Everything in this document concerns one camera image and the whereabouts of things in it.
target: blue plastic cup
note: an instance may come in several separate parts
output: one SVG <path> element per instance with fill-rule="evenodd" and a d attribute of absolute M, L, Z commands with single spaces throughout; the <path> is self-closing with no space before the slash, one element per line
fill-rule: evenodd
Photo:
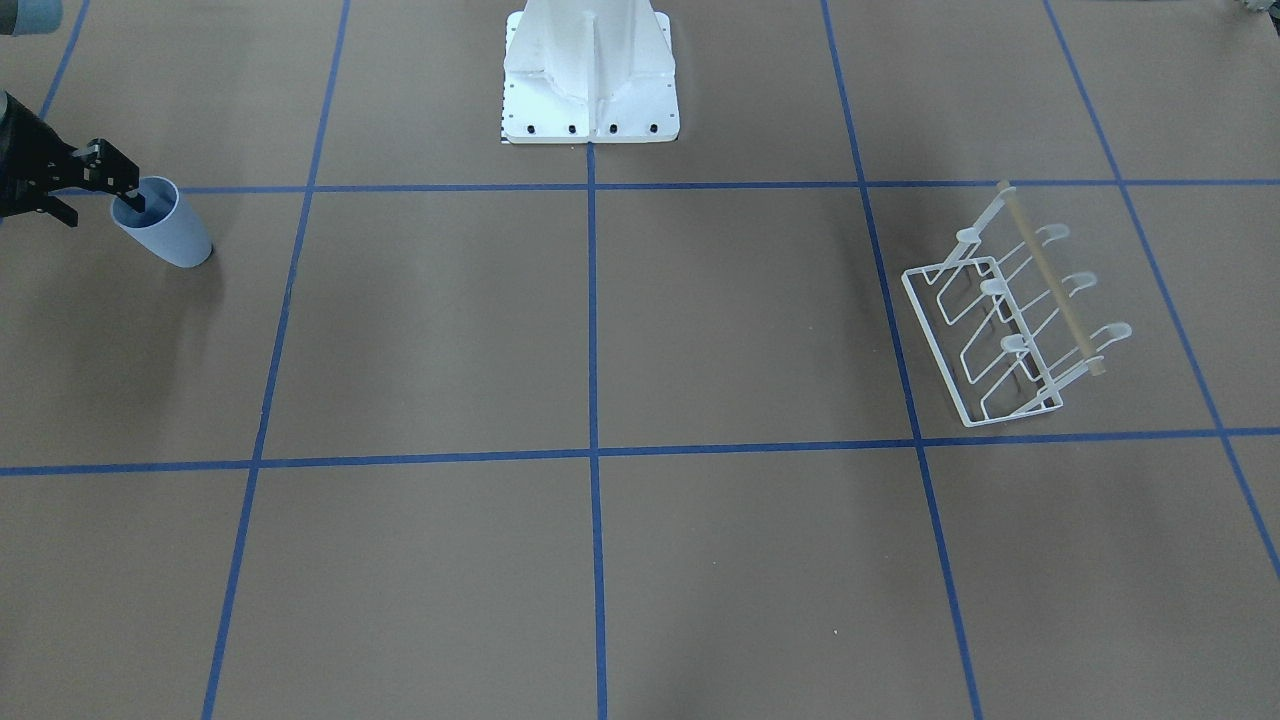
<path fill-rule="evenodd" d="M 168 178 L 150 176 L 138 181 L 138 192 L 147 201 L 146 210 L 138 213 L 116 197 L 111 202 L 115 224 L 166 263 L 179 268 L 204 263 L 214 251 L 214 243 L 178 186 Z"/>
<path fill-rule="evenodd" d="M 18 0 L 13 35 L 45 35 L 63 24 L 63 0 Z"/>

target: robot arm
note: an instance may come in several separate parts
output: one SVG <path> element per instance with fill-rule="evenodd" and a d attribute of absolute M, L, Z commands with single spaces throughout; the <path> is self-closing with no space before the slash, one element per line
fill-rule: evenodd
<path fill-rule="evenodd" d="M 138 213 L 146 209 L 137 193 L 138 167 L 114 145 L 97 138 L 77 150 L 22 102 L 0 91 L 0 218 L 49 213 L 76 227 L 76 210 L 50 196 L 67 187 L 114 195 Z"/>

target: white wire rack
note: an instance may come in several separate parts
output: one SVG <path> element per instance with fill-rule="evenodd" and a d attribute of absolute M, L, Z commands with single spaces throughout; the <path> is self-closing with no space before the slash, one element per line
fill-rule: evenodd
<path fill-rule="evenodd" d="M 1087 270 L 1059 275 L 1052 269 L 1044 247 L 1070 237 L 1070 229 L 1050 224 L 1033 232 L 1016 191 L 1001 183 L 978 220 L 956 233 L 946 260 L 902 273 L 915 316 L 966 427 L 1057 410 L 1062 388 L 1085 373 L 1102 374 L 1102 350 L 1133 334 L 1125 323 L 1083 329 L 1070 299 L 1094 287 L 1098 278 Z M 1005 209 L 1021 242 L 1000 258 L 978 256 L 983 231 Z M 1030 265 L 1039 270 L 1044 290 L 1023 301 L 1015 296 L 1015 281 L 1021 278 L 1016 283 L 1021 288 L 1034 279 L 1024 275 Z M 1043 341 L 1056 325 L 1065 325 L 1071 343 L 1046 356 Z M 946 331 L 945 337 L 940 331 Z"/>

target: floor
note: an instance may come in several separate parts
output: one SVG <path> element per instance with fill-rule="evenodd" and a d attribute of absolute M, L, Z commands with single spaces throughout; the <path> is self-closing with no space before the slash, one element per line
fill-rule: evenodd
<path fill-rule="evenodd" d="M 1280 716 L 1263 14 L 663 0 L 677 142 L 515 147 L 518 5 L 0 38 L 216 245 L 0 228 L 0 716 Z M 966 429 L 897 275 L 1001 178 L 1135 332 Z"/>

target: blue tape line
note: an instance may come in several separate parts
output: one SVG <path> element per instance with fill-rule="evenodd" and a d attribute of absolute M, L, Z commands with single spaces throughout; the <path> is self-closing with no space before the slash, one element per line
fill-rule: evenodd
<path fill-rule="evenodd" d="M 995 179 L 951 179 L 951 181 L 867 181 L 867 187 L 996 187 Z M 1010 184 L 1023 187 L 1096 187 L 1115 186 L 1114 179 L 1018 179 Z"/>
<path fill-rule="evenodd" d="M 596 302 L 595 145 L 586 145 L 588 434 L 591 457 L 591 573 L 595 582 L 595 714 L 609 716 L 604 615 L 604 530 L 600 509 L 599 304 Z"/>
<path fill-rule="evenodd" d="M 79 42 L 81 29 L 84 28 L 84 18 L 88 15 L 88 3 L 90 0 L 81 3 L 81 12 L 76 15 L 72 35 L 67 38 L 67 49 L 63 50 L 63 59 L 58 63 L 58 72 L 54 73 L 54 81 L 49 85 L 49 94 L 45 95 L 45 101 L 40 105 L 40 119 L 45 119 L 49 115 L 49 109 L 54 106 L 54 96 L 58 95 L 58 88 L 63 85 L 63 76 L 67 74 L 67 67 L 72 63 L 72 54 L 76 53 L 76 44 Z"/>
<path fill-rule="evenodd" d="M 209 667 L 209 683 L 205 685 L 205 703 L 200 716 L 211 720 L 214 702 L 218 698 L 218 682 L 223 675 L 223 657 L 227 655 L 227 635 L 232 626 L 232 610 L 236 607 L 236 589 L 239 585 L 239 569 L 244 560 L 244 542 L 248 538 L 248 519 L 253 510 L 253 495 L 257 492 L 257 468 L 251 466 L 244 483 L 244 500 L 241 502 L 239 523 L 236 525 L 236 546 L 232 548 L 230 570 L 227 575 L 227 591 L 223 593 L 223 611 L 218 616 L 218 635 L 214 638 L 214 659 Z"/>
<path fill-rule="evenodd" d="M 1106 132 L 1102 129 L 1102 122 L 1098 119 L 1098 113 L 1093 106 L 1093 101 L 1089 99 L 1089 92 L 1084 87 L 1084 78 L 1080 76 L 1080 69 L 1076 67 L 1075 58 L 1071 55 L 1071 47 L 1066 42 L 1066 35 L 1062 32 L 1062 26 L 1057 20 L 1057 14 L 1053 13 L 1053 5 L 1051 0 L 1041 1 L 1044 5 L 1046 14 L 1048 14 L 1050 23 L 1053 26 L 1053 33 L 1057 36 L 1057 42 L 1062 47 L 1062 55 L 1066 58 L 1066 64 L 1071 70 L 1071 77 L 1075 79 L 1075 87 L 1080 94 L 1080 99 L 1084 101 L 1084 108 L 1089 113 L 1089 120 L 1093 122 L 1093 129 L 1097 132 L 1098 141 L 1102 143 L 1102 151 L 1107 158 L 1107 164 L 1111 165 L 1111 172 L 1115 174 L 1120 195 L 1124 199 L 1125 208 L 1129 210 L 1129 218 L 1133 220 L 1133 227 L 1138 232 L 1138 241 L 1142 243 L 1142 250 L 1147 255 L 1147 263 L 1151 265 L 1151 273 L 1156 278 L 1156 286 L 1160 288 L 1160 295 L 1165 301 L 1165 307 L 1169 310 L 1169 316 L 1174 322 L 1174 329 L 1178 331 L 1178 340 L 1183 345 L 1183 352 L 1187 354 L 1187 361 L 1190 364 L 1192 373 L 1196 375 L 1196 383 L 1199 386 L 1201 395 L 1204 397 L 1204 406 L 1208 407 L 1210 416 L 1213 419 L 1213 427 L 1217 429 L 1217 434 L 1222 441 L 1222 451 L 1226 452 L 1226 459 L 1231 465 L 1231 471 L 1235 474 L 1235 482 L 1240 487 L 1244 502 L 1249 509 L 1249 514 L 1253 516 L 1253 524 L 1258 530 L 1258 536 L 1262 538 L 1262 546 L 1266 548 L 1267 557 L 1271 560 L 1271 569 L 1276 578 L 1280 579 L 1280 555 L 1276 553 L 1275 542 L 1272 542 L 1266 520 L 1263 520 L 1262 512 L 1258 510 L 1257 501 L 1253 497 L 1253 489 L 1249 487 L 1249 482 L 1244 477 L 1244 471 L 1240 469 L 1240 462 L 1235 456 L 1235 448 L 1231 447 L 1230 434 L 1222 424 L 1222 416 L 1219 414 L 1217 404 L 1213 402 L 1213 395 L 1210 392 L 1208 382 L 1204 379 L 1204 373 L 1201 370 L 1199 361 L 1196 359 L 1196 352 L 1192 350 L 1190 337 L 1187 334 L 1187 328 L 1183 325 L 1181 316 L 1178 314 L 1178 307 L 1174 305 L 1172 295 L 1169 292 L 1167 283 L 1165 283 L 1165 275 L 1160 270 L 1160 263 L 1156 261 L 1156 254 L 1151 247 L 1149 240 L 1147 238 L 1147 231 L 1142 224 L 1142 219 L 1138 217 L 1138 209 L 1134 206 L 1133 197 L 1129 195 L 1129 188 L 1126 187 L 1124 176 L 1120 173 L 1120 164 L 1116 163 L 1115 154 L 1111 151 L 1111 142 L 1107 141 Z"/>
<path fill-rule="evenodd" d="M 1272 437 L 1280 436 L 1280 428 L 1228 428 L 1231 437 Z"/>
<path fill-rule="evenodd" d="M 314 192 L 547 192 L 586 190 L 584 183 L 477 183 L 477 184 L 317 184 Z"/>
<path fill-rule="evenodd" d="M 1124 179 L 1124 184 L 1144 187 L 1251 187 L 1280 184 L 1280 178 L 1199 178 L 1199 179 Z"/>
<path fill-rule="evenodd" d="M 910 188 L 910 187 L 995 187 L 993 179 L 952 179 L 952 181 L 867 181 L 870 188 Z M 1114 179 L 1011 179 L 1020 187 L 1115 187 Z M 1242 179 L 1126 179 L 1126 186 L 1187 186 L 1187 187 L 1253 187 L 1275 186 L 1280 179 L 1242 178 Z M 852 190 L 860 187 L 851 182 L 687 182 L 687 183 L 596 183 L 600 192 L 631 190 Z M 522 183 L 522 184 L 248 184 L 248 186 L 195 186 L 183 187 L 191 195 L 301 195 L 314 193 L 378 193 L 378 192 L 548 192 L 586 190 L 585 183 Z M 54 195 L 96 195 L 87 190 L 67 188 Z"/>
<path fill-rule="evenodd" d="M 342 15 L 338 19 L 337 38 L 334 40 L 333 59 L 329 64 L 329 82 L 325 86 L 324 102 L 320 108 L 320 122 L 316 127 L 315 143 L 311 151 L 311 169 L 307 176 L 307 186 L 314 186 L 316 174 L 320 172 L 320 155 L 324 151 L 324 136 L 329 127 L 329 110 L 333 105 L 334 87 L 338 83 L 338 68 L 342 64 L 342 47 L 347 36 L 347 20 L 351 17 L 351 0 L 343 0 Z M 236 530 L 236 547 L 232 552 L 232 564 L 227 577 L 227 593 L 223 597 L 223 612 L 218 623 L 218 637 L 214 641 L 214 657 L 209 669 L 209 684 L 205 688 L 205 703 L 201 720 L 212 720 L 214 703 L 218 698 L 218 683 L 221 679 L 223 657 L 227 651 L 227 635 L 230 632 L 232 611 L 236 607 L 236 588 L 239 583 L 241 565 L 244 557 L 244 543 L 248 537 L 248 523 L 253 510 L 253 496 L 257 491 L 259 468 L 262 461 L 262 450 L 266 445 L 266 430 L 271 420 L 271 406 L 275 400 L 275 383 L 280 372 L 280 357 L 284 354 L 284 336 L 289 325 L 289 310 L 293 301 L 293 283 L 298 275 L 298 260 L 302 256 L 302 243 L 307 234 L 307 220 L 311 215 L 312 192 L 302 196 L 302 210 L 298 215 L 298 231 L 293 240 L 293 254 L 289 258 L 289 273 L 284 283 L 284 297 L 280 301 L 280 318 L 275 329 L 275 343 L 271 350 L 271 365 L 266 375 L 266 388 L 262 392 L 262 415 L 257 428 L 257 437 L 253 441 L 252 466 L 248 470 L 248 479 L 244 483 L 244 501 L 241 506 L 241 520 Z"/>
<path fill-rule="evenodd" d="M 963 447 L 975 445 L 1052 445 L 1062 442 L 1135 442 L 1156 439 L 1216 438 L 1215 429 L 1189 430 L 1132 430 L 1116 433 L 1062 433 L 1037 436 L 975 436 L 924 438 L 925 447 Z"/>
<path fill-rule="evenodd" d="M 1216 438 L 1213 428 L 1184 430 L 1128 430 L 1114 433 L 1061 433 L 1030 436 L 974 436 L 974 437 L 925 437 L 919 441 L 924 447 L 965 447 L 1000 445 L 1053 445 L 1053 443 L 1097 443 L 1097 442 L 1140 442 L 1161 439 Z M 1228 428 L 1231 437 L 1275 437 L 1280 427 L 1268 428 Z M 801 441 L 801 442 L 760 442 L 760 443 L 718 443 L 718 445 L 653 445 L 653 446 L 613 446 L 593 451 L 588 447 L 557 450 L 507 450 L 476 452 L 428 452 L 410 455 L 344 455 L 324 457 L 275 457 L 262 459 L 256 465 L 260 469 L 287 468 L 348 468 L 367 465 L 434 465 L 465 462 L 509 462 L 516 460 L 581 460 L 598 455 L 600 457 L 650 457 L 682 455 L 735 455 L 771 452 L 820 452 L 856 451 L 915 447 L 913 438 L 852 439 L 852 441 Z M 99 465 L 19 465 L 0 468 L 0 477 L 22 478 L 42 475 L 105 475 L 129 473 L 189 473 L 202 470 L 247 470 L 252 460 L 210 460 L 183 462 L 123 462 Z"/>
<path fill-rule="evenodd" d="M 248 184 L 243 187 L 207 186 L 182 188 L 182 191 L 187 195 L 301 195 L 308 190 L 311 188 L 305 184 Z M 82 191 L 81 193 L 92 195 L 88 191 Z"/>
<path fill-rule="evenodd" d="M 262 469 L 355 468 L 366 465 L 445 465 L 462 462 L 511 462 L 513 460 L 572 460 L 590 457 L 586 448 L 511 450 L 493 452 L 435 452 L 419 455 L 349 455 L 337 457 L 279 457 L 262 460 Z"/>
<path fill-rule="evenodd" d="M 211 460 L 191 462 L 120 462 L 99 465 L 42 465 L 0 468 L 0 478 L 32 478 L 49 475 L 113 475 L 132 473 L 188 473 L 193 470 L 247 470 L 248 460 Z"/>
<path fill-rule="evenodd" d="M 951 623 L 955 628 L 956 647 L 960 651 L 960 662 L 964 667 L 965 685 L 969 691 L 969 705 L 974 720 L 982 720 L 982 700 L 978 694 L 978 680 L 973 671 L 973 661 L 969 653 L 969 639 L 965 633 L 964 615 L 960 611 L 960 598 L 956 593 L 955 578 L 951 571 L 951 556 L 947 552 L 946 534 L 942 528 L 942 516 L 938 512 L 937 498 L 933 493 L 933 478 L 929 471 L 928 457 L 920 442 L 920 419 L 915 411 L 915 397 L 911 393 L 911 379 L 906 370 L 906 357 L 902 354 L 902 338 L 897 331 L 897 319 L 893 313 L 893 299 L 890 293 L 888 275 L 884 272 L 884 256 L 881 252 L 879 233 L 876 228 L 876 215 L 872 210 L 870 192 L 867 187 L 867 173 L 863 168 L 863 156 L 858 146 L 858 129 L 854 124 L 854 113 L 849 102 L 849 92 L 845 85 L 845 73 L 840 63 L 840 50 L 836 46 L 836 31 L 831 20 L 831 8 L 827 0 L 822 0 L 823 22 L 827 26 L 827 45 L 831 50 L 831 64 L 836 73 L 836 86 L 840 90 L 840 104 L 845 113 L 845 127 L 849 132 L 849 147 L 854 156 L 854 169 L 858 173 L 859 193 L 863 200 L 863 213 L 867 215 L 867 232 L 872 242 L 872 252 L 876 256 L 876 274 L 879 277 L 881 296 L 884 302 L 884 315 L 888 320 L 890 336 L 893 340 L 893 356 L 897 360 L 899 379 L 902 383 L 902 396 L 906 404 L 908 419 L 911 424 L 911 439 L 915 446 L 916 461 L 920 466 L 920 479 L 924 486 L 924 496 L 929 506 L 929 521 L 933 525 L 933 539 L 938 551 L 938 565 L 942 570 L 942 580 L 946 585 L 947 605 L 951 609 Z"/>
<path fill-rule="evenodd" d="M 852 188 L 856 181 L 746 181 L 746 182 L 608 182 L 602 191 L 617 190 L 810 190 Z"/>
<path fill-rule="evenodd" d="M 915 447 L 911 439 L 860 439 L 828 442 L 760 442 L 723 445 L 654 445 L 641 447 L 602 447 L 602 457 L 646 457 L 662 455 L 735 455 L 764 452 L 819 452 L 827 450 L 883 450 Z"/>

